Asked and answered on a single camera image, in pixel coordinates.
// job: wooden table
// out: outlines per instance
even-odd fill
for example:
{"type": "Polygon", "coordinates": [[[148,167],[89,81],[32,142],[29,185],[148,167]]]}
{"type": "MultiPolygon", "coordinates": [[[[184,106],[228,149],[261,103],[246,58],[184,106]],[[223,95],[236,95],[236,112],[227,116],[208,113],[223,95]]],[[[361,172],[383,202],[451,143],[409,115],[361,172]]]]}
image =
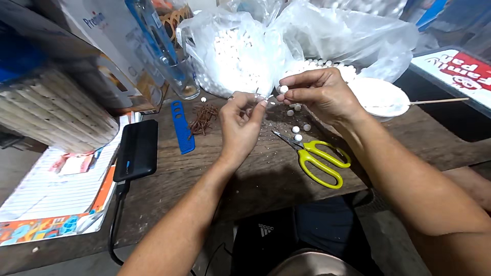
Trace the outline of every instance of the wooden table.
{"type": "MultiPolygon", "coordinates": [[[[180,154],[169,110],[170,102],[176,96],[173,93],[169,96],[159,114],[145,117],[159,122],[158,170],[151,176],[132,182],[117,237],[118,247],[137,243],[220,153],[220,125],[216,121],[206,136],[195,136],[194,151],[180,154]]],[[[209,94],[204,96],[208,98],[207,104],[221,106],[225,103],[225,100],[209,94]]],[[[188,121],[195,118],[192,108],[200,103],[199,98],[183,101],[188,121]]],[[[268,113],[264,120],[255,149],[223,194],[217,220],[237,220],[298,203],[366,189],[360,179],[366,180],[364,172],[356,162],[348,169],[336,168],[344,179],[344,186],[338,190],[317,184],[301,171],[295,151],[271,133],[271,129],[278,129],[282,133],[293,135],[293,125],[310,123],[306,111],[287,117],[287,109],[289,108],[285,105],[269,108],[272,113],[268,113]]],[[[491,139],[465,142],[416,106],[411,107],[404,115],[384,123],[384,126],[409,150],[440,170],[491,160],[491,139]]],[[[322,139],[350,153],[344,141],[329,131],[320,131],[313,127],[307,134],[302,134],[303,141],[322,139]]],[[[108,218],[112,217],[112,208],[111,205],[108,218]]],[[[1,247],[0,275],[105,251],[109,220],[106,219],[102,229],[93,234],[1,247]],[[39,251],[32,253],[34,247],[39,247],[39,251]]]]}

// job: black cable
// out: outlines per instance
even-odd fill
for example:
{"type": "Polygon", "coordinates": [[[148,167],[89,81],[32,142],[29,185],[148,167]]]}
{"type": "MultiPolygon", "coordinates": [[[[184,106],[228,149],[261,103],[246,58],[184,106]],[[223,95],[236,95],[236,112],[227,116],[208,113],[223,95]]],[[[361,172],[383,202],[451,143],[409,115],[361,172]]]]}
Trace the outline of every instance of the black cable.
{"type": "Polygon", "coordinates": [[[208,269],[210,268],[210,265],[211,265],[211,263],[213,261],[213,257],[215,256],[215,254],[217,253],[218,249],[220,249],[221,246],[223,246],[223,249],[225,250],[225,252],[227,252],[230,256],[233,257],[232,252],[230,252],[227,249],[227,247],[225,247],[225,243],[221,243],[219,246],[217,246],[217,249],[215,249],[215,251],[213,251],[213,254],[210,257],[210,260],[208,261],[208,265],[206,266],[206,270],[205,270],[205,275],[204,276],[206,276],[206,274],[208,273],[208,269]]]}
{"type": "Polygon", "coordinates": [[[112,218],[111,228],[109,229],[108,251],[111,259],[118,265],[122,266],[124,262],[114,253],[114,239],[116,238],[123,215],[124,199],[130,190],[130,181],[118,184],[116,186],[116,206],[114,208],[114,217],[112,218]]]}

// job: wooden skewer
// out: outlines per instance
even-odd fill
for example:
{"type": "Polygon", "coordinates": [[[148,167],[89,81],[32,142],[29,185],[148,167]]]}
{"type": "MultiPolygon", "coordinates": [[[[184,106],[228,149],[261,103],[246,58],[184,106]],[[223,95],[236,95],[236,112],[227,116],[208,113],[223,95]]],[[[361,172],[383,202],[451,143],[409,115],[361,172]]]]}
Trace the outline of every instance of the wooden skewer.
{"type": "Polygon", "coordinates": [[[413,106],[413,105],[422,105],[422,104],[460,102],[460,101],[467,101],[469,99],[470,98],[457,98],[457,99],[445,99],[445,100],[434,100],[434,101],[420,101],[420,102],[411,102],[409,103],[409,105],[413,106]]]}
{"type": "MultiPolygon", "coordinates": [[[[461,102],[461,101],[467,101],[470,98],[457,98],[457,99],[445,99],[445,100],[434,100],[434,101],[420,101],[420,102],[411,102],[409,103],[410,106],[414,105],[422,105],[422,104],[435,104],[435,103],[448,103],[448,102],[461,102]]],[[[386,108],[386,107],[392,107],[394,105],[390,106],[363,106],[364,108],[386,108]]]]}

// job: brown twig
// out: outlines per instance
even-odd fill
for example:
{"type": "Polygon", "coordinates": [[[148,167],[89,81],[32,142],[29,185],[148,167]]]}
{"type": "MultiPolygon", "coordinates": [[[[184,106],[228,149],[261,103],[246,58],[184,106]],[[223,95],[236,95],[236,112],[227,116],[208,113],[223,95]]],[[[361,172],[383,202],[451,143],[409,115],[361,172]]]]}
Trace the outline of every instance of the brown twig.
{"type": "Polygon", "coordinates": [[[195,106],[193,110],[195,110],[196,113],[196,120],[191,123],[191,134],[188,139],[190,139],[193,134],[206,135],[206,129],[211,128],[210,121],[212,118],[216,120],[218,117],[218,109],[213,105],[203,104],[195,106]]]}

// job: comb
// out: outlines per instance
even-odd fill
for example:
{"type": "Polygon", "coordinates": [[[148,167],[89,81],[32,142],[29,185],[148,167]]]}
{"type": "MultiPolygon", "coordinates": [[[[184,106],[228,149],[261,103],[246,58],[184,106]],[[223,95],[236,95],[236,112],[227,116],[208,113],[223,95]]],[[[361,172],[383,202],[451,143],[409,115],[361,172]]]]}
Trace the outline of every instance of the comb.
{"type": "Polygon", "coordinates": [[[181,150],[181,154],[186,154],[196,148],[196,145],[194,144],[194,135],[191,135],[188,122],[184,117],[184,109],[181,101],[173,101],[170,104],[170,108],[177,141],[179,142],[179,149],[181,150]]]}

